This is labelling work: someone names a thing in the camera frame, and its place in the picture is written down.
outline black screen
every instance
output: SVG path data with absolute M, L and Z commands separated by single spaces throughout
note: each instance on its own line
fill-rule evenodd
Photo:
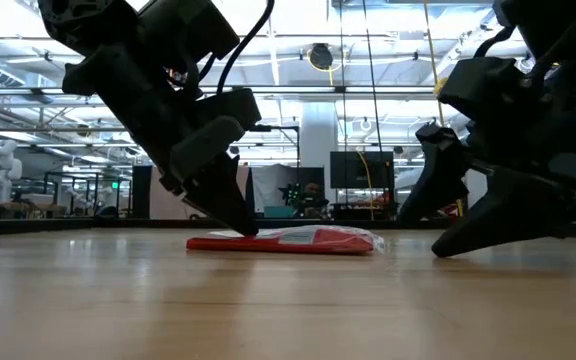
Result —
M 362 155 L 368 165 L 370 184 L 368 184 L 366 165 L 356 152 L 333 151 L 330 153 L 330 187 L 333 189 L 389 187 L 392 182 L 389 177 L 393 176 L 393 154 L 373 151 L 362 153 Z

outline red object on floor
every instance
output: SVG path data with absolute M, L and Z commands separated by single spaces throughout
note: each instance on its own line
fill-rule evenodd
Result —
M 381 239 L 368 231 L 334 226 L 304 226 L 266 230 L 257 236 L 212 234 L 186 243 L 191 250 L 264 251 L 309 254 L 361 254 Z

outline teal object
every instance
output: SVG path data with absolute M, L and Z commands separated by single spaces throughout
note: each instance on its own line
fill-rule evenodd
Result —
M 264 218 L 266 219 L 288 219 L 292 218 L 295 209 L 292 206 L 266 206 L 264 207 Z

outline wooden floor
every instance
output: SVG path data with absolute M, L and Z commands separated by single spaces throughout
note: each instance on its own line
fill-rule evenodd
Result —
M 195 231 L 0 237 L 0 359 L 576 359 L 576 240 L 435 259 L 192 252 Z

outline ceiling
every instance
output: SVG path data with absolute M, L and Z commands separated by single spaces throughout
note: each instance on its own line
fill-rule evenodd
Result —
M 423 1 L 365 1 L 364 13 L 362 0 L 344 0 L 342 7 L 340 0 L 276 0 L 271 20 L 238 58 L 227 86 L 249 86 L 258 94 L 264 124 L 298 125 L 308 121 L 302 106 L 305 101 L 335 102 L 340 142 L 346 136 L 351 142 L 376 142 L 376 120 L 382 141 L 415 142 L 415 130 L 439 118 L 431 93 L 435 81 L 433 55 L 439 77 L 448 76 L 457 60 L 472 56 L 481 42 L 493 36 L 500 26 L 491 11 L 491 1 L 430 0 L 431 47 Z M 146 0 L 128 2 L 139 9 Z M 264 0 L 213 2 L 241 37 L 265 7 Z M 335 59 L 332 73 L 315 69 L 304 56 L 315 43 L 328 44 Z M 514 34 L 510 40 L 493 47 L 490 54 L 525 60 L 527 49 L 521 37 Z M 47 36 L 36 0 L 0 0 L 0 72 L 8 76 L 8 81 L 18 81 L 23 86 L 59 87 L 64 65 L 81 59 Z M 202 86 L 206 89 L 216 86 L 226 60 L 215 63 Z M 0 76 L 0 90 L 14 90 L 4 89 L 2 79 Z M 376 101 L 371 90 L 373 81 L 378 92 Z M 349 87 L 346 96 L 330 91 L 331 86 L 340 85 Z M 407 86 L 424 87 L 418 93 L 402 93 Z M 360 91 L 351 92 L 350 87 L 360 87 Z M 121 127 L 97 97 L 64 96 L 56 91 L 50 95 L 52 103 L 46 104 L 36 97 L 12 93 L 0 92 L 0 128 Z M 443 110 L 444 120 L 457 132 L 463 131 L 467 119 L 452 108 Z M 28 134 L 34 139 L 26 143 L 132 143 L 127 133 L 119 131 Z M 279 131 L 250 133 L 241 140 L 243 144 L 267 146 L 240 146 L 241 156 L 258 159 L 260 164 L 271 159 L 288 162 L 296 158 L 292 140 L 289 133 Z M 46 149 L 60 150 L 63 154 L 47 151 L 63 160 L 77 155 L 76 160 L 83 163 L 91 163 L 81 159 L 84 153 L 106 158 L 113 164 L 131 163 L 145 155 L 138 146 L 132 146 L 128 152 L 124 147 Z M 416 157 L 418 151 L 417 144 L 401 156 Z

